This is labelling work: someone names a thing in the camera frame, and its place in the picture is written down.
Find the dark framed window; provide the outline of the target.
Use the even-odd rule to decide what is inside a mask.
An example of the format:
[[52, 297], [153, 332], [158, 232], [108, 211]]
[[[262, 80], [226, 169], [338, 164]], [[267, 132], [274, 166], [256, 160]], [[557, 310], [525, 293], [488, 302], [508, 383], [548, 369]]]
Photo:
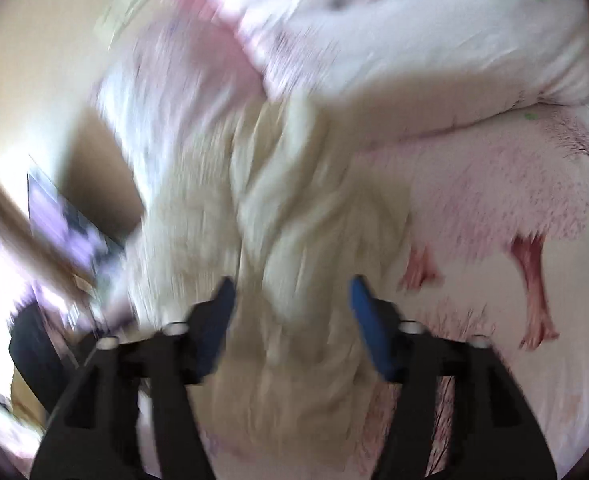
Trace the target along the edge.
[[121, 273], [123, 247], [101, 232], [39, 172], [26, 176], [26, 189], [33, 234], [107, 292]]

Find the left floral pillow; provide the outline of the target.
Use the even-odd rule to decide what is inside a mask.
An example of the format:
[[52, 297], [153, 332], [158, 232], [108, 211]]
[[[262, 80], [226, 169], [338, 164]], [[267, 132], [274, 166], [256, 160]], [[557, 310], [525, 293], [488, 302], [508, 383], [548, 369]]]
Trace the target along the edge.
[[121, 50], [94, 103], [149, 208], [193, 131], [263, 96], [262, 76], [234, 33], [183, 10], [161, 14]]

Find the white wall socket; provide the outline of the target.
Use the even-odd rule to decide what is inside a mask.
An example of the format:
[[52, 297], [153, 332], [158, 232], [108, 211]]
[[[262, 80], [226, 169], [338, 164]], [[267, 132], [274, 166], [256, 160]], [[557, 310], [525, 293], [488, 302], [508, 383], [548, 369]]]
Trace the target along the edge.
[[94, 34], [99, 43], [109, 50], [114, 40], [119, 37], [123, 29], [123, 13], [119, 6], [108, 6], [101, 16], [97, 18]]

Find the cream quilted down jacket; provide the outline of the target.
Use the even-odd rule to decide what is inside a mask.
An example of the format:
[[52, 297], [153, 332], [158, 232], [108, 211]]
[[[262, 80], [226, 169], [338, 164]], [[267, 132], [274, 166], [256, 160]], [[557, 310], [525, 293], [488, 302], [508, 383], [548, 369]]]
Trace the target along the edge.
[[190, 136], [125, 272], [146, 333], [234, 279], [224, 351], [191, 389], [204, 429], [290, 462], [347, 462], [375, 385], [349, 284], [381, 282], [408, 215], [406, 187], [357, 162], [351, 134], [308, 96], [249, 105]]

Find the pink floral bed sheet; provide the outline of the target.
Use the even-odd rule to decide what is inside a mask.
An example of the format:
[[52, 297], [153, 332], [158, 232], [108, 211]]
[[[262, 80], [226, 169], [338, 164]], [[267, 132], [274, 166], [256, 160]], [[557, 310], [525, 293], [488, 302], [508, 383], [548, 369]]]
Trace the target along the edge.
[[[362, 275], [433, 336], [490, 339], [561, 478], [589, 447], [589, 104], [514, 110], [371, 150], [356, 120], [331, 117], [351, 134], [357, 162], [409, 198], [395, 262], [379, 283]], [[198, 419], [217, 477], [367, 478], [401, 388], [385, 383], [361, 341], [375, 385], [343, 466], [245, 450]]]

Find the right pink floral pillow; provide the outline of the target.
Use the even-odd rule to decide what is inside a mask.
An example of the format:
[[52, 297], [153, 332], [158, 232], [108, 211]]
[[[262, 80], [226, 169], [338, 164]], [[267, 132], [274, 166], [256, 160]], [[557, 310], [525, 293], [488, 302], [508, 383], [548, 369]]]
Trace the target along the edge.
[[312, 92], [377, 139], [589, 98], [587, 0], [204, 1], [270, 98]]

